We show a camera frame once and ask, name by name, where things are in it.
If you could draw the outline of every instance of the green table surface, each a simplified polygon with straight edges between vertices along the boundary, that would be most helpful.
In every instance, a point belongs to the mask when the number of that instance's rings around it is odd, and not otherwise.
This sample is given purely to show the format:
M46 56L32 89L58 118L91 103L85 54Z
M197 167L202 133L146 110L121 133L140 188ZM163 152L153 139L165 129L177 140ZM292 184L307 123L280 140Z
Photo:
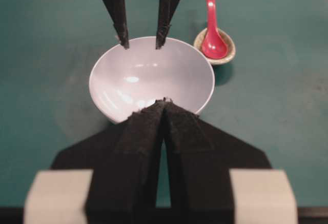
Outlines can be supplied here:
M126 0L130 38L155 35L159 0ZM264 150L299 206L328 206L328 0L217 0L235 59L214 68L201 118ZM0 0L0 206L23 206L55 154L108 126L92 66L117 44L101 0ZM192 44L205 0L181 0L170 37ZM158 206L170 205L165 148Z

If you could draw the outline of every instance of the spoon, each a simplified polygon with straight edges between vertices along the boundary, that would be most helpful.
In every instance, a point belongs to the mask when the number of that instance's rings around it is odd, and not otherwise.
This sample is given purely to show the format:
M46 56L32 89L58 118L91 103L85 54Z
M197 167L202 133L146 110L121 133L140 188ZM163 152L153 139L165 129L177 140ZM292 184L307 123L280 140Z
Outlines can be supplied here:
M206 0L208 26L205 39L201 45L201 51L212 59L224 58L228 53L228 47L222 40L217 30L215 0Z

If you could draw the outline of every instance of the white foam block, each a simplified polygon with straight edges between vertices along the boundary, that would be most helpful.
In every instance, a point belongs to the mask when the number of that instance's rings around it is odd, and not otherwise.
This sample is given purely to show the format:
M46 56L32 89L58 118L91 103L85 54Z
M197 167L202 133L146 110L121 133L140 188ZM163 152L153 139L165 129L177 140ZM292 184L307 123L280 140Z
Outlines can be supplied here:
M231 169L235 224L297 224L297 205L283 170Z
M24 224L87 224L91 178L92 170L38 172L25 201Z

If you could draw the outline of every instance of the small dish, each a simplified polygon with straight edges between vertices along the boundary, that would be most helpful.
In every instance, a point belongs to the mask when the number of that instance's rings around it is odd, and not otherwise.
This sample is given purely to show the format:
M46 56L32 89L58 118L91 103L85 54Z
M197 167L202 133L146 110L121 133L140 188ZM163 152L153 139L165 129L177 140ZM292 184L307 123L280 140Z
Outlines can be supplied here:
M228 62L230 62L236 55L236 46L235 43L233 42L233 40L230 38L229 35L227 35L227 33L225 33L223 30L219 29L219 34L222 37L223 41L227 44L228 46L228 53L224 58L221 59L211 59L206 57L206 59L210 62L211 65L222 65L222 64L226 64ZM207 28L205 28L204 30L202 30L197 37L195 38L194 41L194 47L201 51L201 44L206 36L207 33Z

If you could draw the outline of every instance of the bowl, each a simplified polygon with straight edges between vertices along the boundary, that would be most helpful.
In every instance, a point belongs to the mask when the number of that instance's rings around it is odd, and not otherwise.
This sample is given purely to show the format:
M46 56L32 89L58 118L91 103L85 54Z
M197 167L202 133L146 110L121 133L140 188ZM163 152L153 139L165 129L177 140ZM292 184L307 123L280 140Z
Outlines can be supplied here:
M131 39L128 50L114 46L93 67L90 94L111 122L122 122L164 97L195 114L210 100L215 78L204 55L173 38L155 50L155 41L141 37Z
M221 58L221 59L211 59L211 58L204 56L210 62L211 65L226 64L226 63L230 62L236 55L236 46L235 46L235 43L233 42L233 40L230 38L230 36L226 32L224 32L223 30L221 30L219 28L217 28L217 29L219 31L219 34L220 34L222 40L228 46L228 53L224 58ZM203 43L206 33L207 33L207 28L202 30L195 38L194 47L199 51L201 51L201 44Z

